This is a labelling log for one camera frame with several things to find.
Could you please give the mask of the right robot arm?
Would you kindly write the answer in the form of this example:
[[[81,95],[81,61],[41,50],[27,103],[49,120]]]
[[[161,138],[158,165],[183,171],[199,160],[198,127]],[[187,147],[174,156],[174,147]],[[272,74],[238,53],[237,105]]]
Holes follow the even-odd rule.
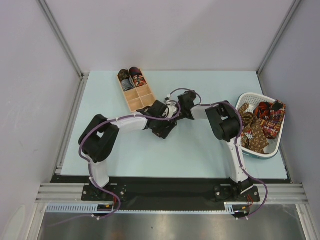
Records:
[[[239,112],[228,101],[208,104],[194,104],[197,98],[193,91],[185,91],[178,96],[182,119],[208,120],[214,136],[223,143],[226,150],[226,163],[231,196],[242,201],[253,188],[252,178],[249,176],[244,162],[241,147],[241,133],[243,121]]]

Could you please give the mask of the dark paisley tie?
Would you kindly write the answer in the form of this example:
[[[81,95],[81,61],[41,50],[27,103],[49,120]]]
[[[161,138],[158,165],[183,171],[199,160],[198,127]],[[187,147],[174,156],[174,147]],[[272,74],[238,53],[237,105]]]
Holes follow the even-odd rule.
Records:
[[[159,138],[166,139],[176,126],[176,122],[164,123],[155,130],[155,135]]]

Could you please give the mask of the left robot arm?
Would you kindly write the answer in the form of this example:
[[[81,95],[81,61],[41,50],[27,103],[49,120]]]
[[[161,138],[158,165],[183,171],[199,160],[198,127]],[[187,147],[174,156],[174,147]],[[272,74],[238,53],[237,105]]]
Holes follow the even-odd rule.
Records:
[[[181,113],[182,104],[167,99],[165,103],[157,100],[152,106],[119,118],[108,119],[101,114],[94,116],[78,140],[79,156],[87,161],[89,181],[94,186],[92,194],[99,200],[109,196],[119,199],[117,193],[109,187],[107,158],[120,133],[150,130],[158,138],[166,139],[177,126]]]

